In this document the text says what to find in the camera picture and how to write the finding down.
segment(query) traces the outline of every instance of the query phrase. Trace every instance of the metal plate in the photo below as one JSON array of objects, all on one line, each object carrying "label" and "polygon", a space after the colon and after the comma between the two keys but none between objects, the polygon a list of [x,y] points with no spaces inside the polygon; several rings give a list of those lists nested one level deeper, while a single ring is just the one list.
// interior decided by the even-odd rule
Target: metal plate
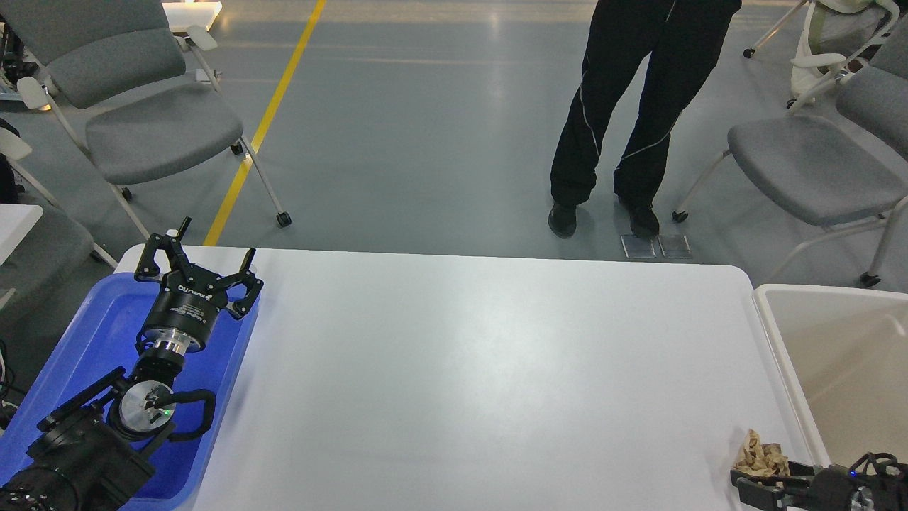
[{"label": "metal plate", "polygon": [[691,259],[694,257],[685,235],[661,235],[659,247],[662,248],[662,257],[666,259]]},{"label": "metal plate", "polygon": [[628,259],[652,259],[656,257],[656,248],[652,238],[621,235],[621,245]]}]

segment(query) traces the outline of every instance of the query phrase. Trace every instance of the plastic container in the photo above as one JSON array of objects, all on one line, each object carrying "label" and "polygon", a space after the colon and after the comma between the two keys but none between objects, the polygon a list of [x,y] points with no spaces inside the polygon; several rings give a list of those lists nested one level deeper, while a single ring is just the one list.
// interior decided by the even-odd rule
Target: plastic container
[{"label": "plastic container", "polygon": [[[63,402],[112,369],[127,375],[138,356],[133,344],[159,286],[140,283],[132,274],[114,274],[96,284],[75,314],[27,398],[0,437],[0,484],[32,463],[25,450],[40,435],[35,425]],[[170,511],[187,502],[202,481],[214,439],[246,351],[258,303],[242,321],[221,312],[207,347],[186,356],[174,390],[210,389],[217,396],[212,429],[190,442],[165,443],[150,461],[155,475],[121,509]],[[202,405],[180,405],[173,416],[176,431],[194,430]]]},{"label": "plastic container", "polygon": [[908,295],[765,285],[755,301],[814,462],[908,460]]}]

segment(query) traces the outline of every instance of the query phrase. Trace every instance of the black shoe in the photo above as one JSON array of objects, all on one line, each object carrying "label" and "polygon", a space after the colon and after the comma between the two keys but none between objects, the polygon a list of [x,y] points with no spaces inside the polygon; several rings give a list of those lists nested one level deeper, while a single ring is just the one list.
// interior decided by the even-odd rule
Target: black shoe
[{"label": "black shoe", "polygon": [[630,232],[636,237],[653,237],[659,235],[659,219],[653,213],[653,205],[631,205],[623,197],[618,202],[630,214]]},{"label": "black shoe", "polygon": [[555,203],[548,213],[548,228],[559,238],[567,239],[577,230],[577,207]]}]

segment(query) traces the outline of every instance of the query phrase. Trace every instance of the beige bin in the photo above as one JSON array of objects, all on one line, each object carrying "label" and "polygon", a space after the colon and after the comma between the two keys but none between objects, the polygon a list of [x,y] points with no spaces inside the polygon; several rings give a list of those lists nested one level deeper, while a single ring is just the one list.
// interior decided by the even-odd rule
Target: beige bin
[{"label": "beige bin", "polygon": [[764,285],[755,301],[814,462],[908,461],[908,295]]}]

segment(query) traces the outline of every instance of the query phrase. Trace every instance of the chair seat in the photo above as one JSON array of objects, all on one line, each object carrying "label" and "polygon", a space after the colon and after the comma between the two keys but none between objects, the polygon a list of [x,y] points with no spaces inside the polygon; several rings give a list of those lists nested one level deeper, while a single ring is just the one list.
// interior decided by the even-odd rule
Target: chair seat
[{"label": "chair seat", "polygon": [[104,179],[145,183],[211,158],[242,135],[240,118],[206,84],[180,85],[88,121],[85,142]]},{"label": "chair seat", "polygon": [[44,213],[0,265],[0,288],[15,289],[0,309],[1,327],[12,325],[41,303],[92,251],[92,236],[81,224],[46,202],[22,198],[23,204],[38,204]]},{"label": "chair seat", "polygon": [[728,132],[728,146],[766,196],[810,225],[861,220],[908,195],[898,175],[822,117],[737,125]]}]

